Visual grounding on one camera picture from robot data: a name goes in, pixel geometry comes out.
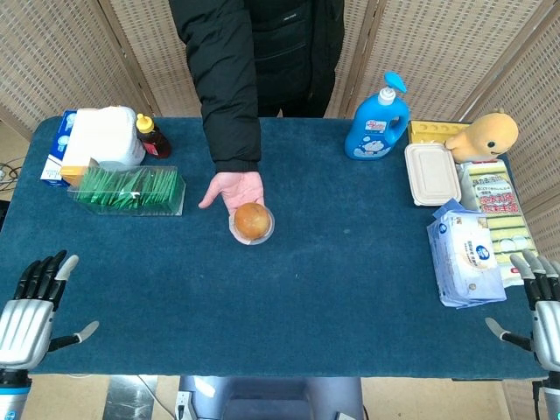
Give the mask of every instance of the clear plastic box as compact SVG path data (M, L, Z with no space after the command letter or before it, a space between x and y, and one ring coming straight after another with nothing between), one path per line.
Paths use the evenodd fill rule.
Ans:
M176 166L92 166L68 194L95 214L180 216L185 189Z

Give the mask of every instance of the wicker panel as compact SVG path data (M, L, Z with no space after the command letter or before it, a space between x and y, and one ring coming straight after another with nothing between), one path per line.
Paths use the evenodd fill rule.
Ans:
M0 107L28 132L64 109L147 106L99 13L92 0L2 2Z
M560 7L472 116L504 108L519 124L508 153L522 203L560 187Z
M540 0L389 1L352 111L397 71L415 119L450 118Z
M539 254L560 262L560 197L548 211L527 218Z
M199 116L200 102L186 66L167 0L111 0L164 116Z
M331 102L325 112L326 117L336 117L339 114L342 95L347 88L347 79L352 68L352 60L356 52L364 14L368 7L368 0L346 0L344 7L344 44L342 45L339 64L336 67L336 82L332 91Z

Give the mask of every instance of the blue tablecloth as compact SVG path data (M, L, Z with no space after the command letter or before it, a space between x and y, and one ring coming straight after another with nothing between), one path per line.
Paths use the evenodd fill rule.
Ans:
M182 217L98 216L39 180L59 118L37 129L0 234L0 296L31 261L80 256L54 334L99 319L38 372L196 375L530 377L533 356L499 342L493 316L527 334L522 288L467 310L439 300L426 226L403 149L343 153L349 121L262 120L262 180L276 231L247 247L221 202L199 210L214 173L200 119L157 120L187 184Z

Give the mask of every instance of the robotic hand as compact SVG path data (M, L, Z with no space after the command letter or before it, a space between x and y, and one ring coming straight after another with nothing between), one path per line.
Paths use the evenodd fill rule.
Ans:
M549 262L523 251L523 258L511 255L512 264L519 270L533 316L531 339L504 330L493 318L486 318L490 330L502 341L513 343L533 352L536 361L549 371L545 381L533 382L535 415L538 414L538 391L544 388L550 420L560 419L560 263Z
M99 326L94 321L74 335L51 339L54 313L78 256L56 256L33 262L21 275L16 293L0 317L0 418L21 418L32 381L27 375L47 352L81 343Z

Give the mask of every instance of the yellow cap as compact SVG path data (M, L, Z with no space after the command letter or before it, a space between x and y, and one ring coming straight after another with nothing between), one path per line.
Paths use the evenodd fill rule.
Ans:
M154 122L144 114L138 114L136 128L143 134L151 133L154 130Z

